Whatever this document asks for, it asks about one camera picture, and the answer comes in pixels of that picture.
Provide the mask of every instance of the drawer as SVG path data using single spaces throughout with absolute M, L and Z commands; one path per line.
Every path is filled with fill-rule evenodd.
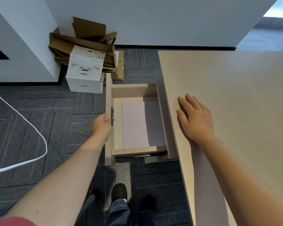
M 112 131 L 105 145 L 105 165 L 114 165 L 115 157 L 120 156 L 135 156 L 145 155 L 153 153 L 168 153 L 167 158 L 176 158 L 177 153 L 169 153 L 168 143 L 171 136 L 168 133 L 173 134 L 173 130 L 170 130 L 170 126 L 166 124 L 165 120 L 170 118 L 168 108 L 163 108 L 165 113 L 162 113 L 162 106 L 159 95 L 162 96 L 162 92 L 157 90 L 156 84 L 112 84 L 110 74 L 106 77 L 106 115 L 107 118 L 113 120 Z M 123 148 L 123 130 L 122 130 L 122 103 L 125 102 L 159 102 L 162 124 L 164 129 L 164 136 L 166 145 L 164 146 L 151 146 L 140 148 Z

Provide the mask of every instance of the wooden desk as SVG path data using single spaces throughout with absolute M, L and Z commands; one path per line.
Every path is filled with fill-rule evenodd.
M 283 200 L 283 52 L 159 51 L 194 225 L 236 225 L 207 159 L 181 132 L 177 97 L 196 95 L 215 134 Z

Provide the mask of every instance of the white cable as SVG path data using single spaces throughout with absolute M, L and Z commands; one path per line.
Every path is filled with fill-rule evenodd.
M 1 100 L 3 100 L 9 107 L 11 107 L 13 110 L 15 110 L 10 104 L 8 104 L 2 97 L 0 97 Z M 19 166 L 22 166 L 22 165 L 25 165 L 27 163 L 30 163 L 30 162 L 34 162 L 34 161 L 37 161 L 39 159 L 41 159 L 42 157 L 44 157 L 46 154 L 47 154 L 47 143 L 46 143 L 46 140 L 44 138 L 44 136 L 42 136 L 42 134 L 38 131 L 38 129 L 32 125 L 28 120 L 25 119 L 24 116 L 22 116 L 17 110 L 15 110 L 15 112 L 17 114 L 19 114 L 27 123 L 29 123 L 36 131 L 37 133 L 39 133 L 39 135 L 42 137 L 42 139 L 44 140 L 44 143 L 45 143 L 45 154 L 44 155 L 41 155 L 40 157 L 38 158 L 35 158 L 35 159 L 31 159 L 31 160 L 28 160 L 28 161 L 25 161 L 25 162 L 21 162 L 21 163 L 17 163 L 15 165 L 11 165 L 11 166 L 8 166 L 8 167 L 4 167 L 4 168 L 1 168 L 0 169 L 0 172 L 3 172 L 3 171 L 8 171 L 10 169 L 13 169 L 13 168 L 16 168 L 16 167 L 19 167 Z

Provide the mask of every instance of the left hand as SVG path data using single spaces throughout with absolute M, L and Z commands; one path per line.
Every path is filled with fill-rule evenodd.
M 109 134 L 111 132 L 111 128 L 112 128 L 111 121 L 106 120 L 106 114 L 101 114 L 93 122 L 91 129 L 92 135 L 97 133 L 105 137 L 105 139 L 108 139 Z

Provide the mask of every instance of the black shoe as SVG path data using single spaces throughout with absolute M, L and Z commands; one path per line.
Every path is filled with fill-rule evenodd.
M 126 199 L 127 200 L 127 188 L 123 183 L 117 183 L 113 186 L 111 192 L 111 201 L 114 202 L 117 199 Z
M 156 199 L 152 195 L 145 196 L 141 202 L 141 212 L 147 209 L 150 209 L 152 212 L 156 213 Z

